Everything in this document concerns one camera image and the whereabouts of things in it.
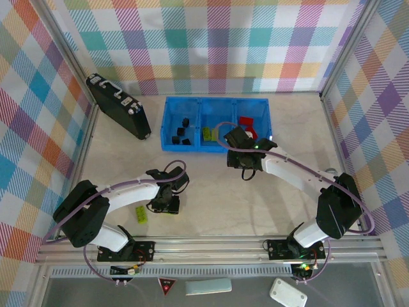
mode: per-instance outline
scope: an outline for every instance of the briefcase handle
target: briefcase handle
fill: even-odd
[[[112,82],[110,82],[110,81],[108,81],[108,80],[105,80],[105,81],[102,81],[102,82],[100,82],[100,86],[102,87],[102,88],[106,88],[106,83],[109,83],[110,85],[112,85],[114,88],[116,88],[118,91],[114,94],[114,96],[116,97],[116,98],[118,98],[118,99],[121,99],[121,94],[122,94],[122,92],[123,92],[123,90],[119,87],[119,86],[116,86],[115,84],[113,84]]]

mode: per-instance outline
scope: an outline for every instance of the blue divided tray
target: blue divided tray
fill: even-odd
[[[241,116],[254,119],[253,129],[258,139],[272,137],[268,99],[167,97],[160,129],[162,149],[170,152],[227,152],[217,142],[204,141],[202,128],[209,127],[212,131],[220,122],[237,124]],[[185,136],[180,137],[180,145],[174,145],[172,137],[177,136],[176,131],[182,127],[184,118],[189,119],[189,126],[185,129]],[[232,128],[229,125],[222,126],[220,138]],[[189,138],[191,145],[181,143],[186,138]]]

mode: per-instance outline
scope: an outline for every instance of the red object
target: red object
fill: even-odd
[[[238,119],[238,124],[239,125],[244,125],[244,126],[253,126],[254,123],[254,119],[251,117],[245,117],[245,116],[241,116]]]
[[[258,135],[256,134],[256,131],[254,131],[253,127],[247,127],[245,130],[252,133],[253,139],[258,139]]]
[[[176,279],[171,279],[171,278],[158,278],[159,280],[159,285],[162,288],[162,291],[164,292],[164,295],[166,295],[173,287],[174,283],[176,283]]]

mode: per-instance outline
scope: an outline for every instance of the plaid backdrop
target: plaid backdrop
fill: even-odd
[[[365,1],[48,4],[88,72],[155,95],[318,90]]]
[[[328,107],[409,306],[409,1],[383,0]]]
[[[0,306],[21,306],[91,106],[29,1],[0,5]]]

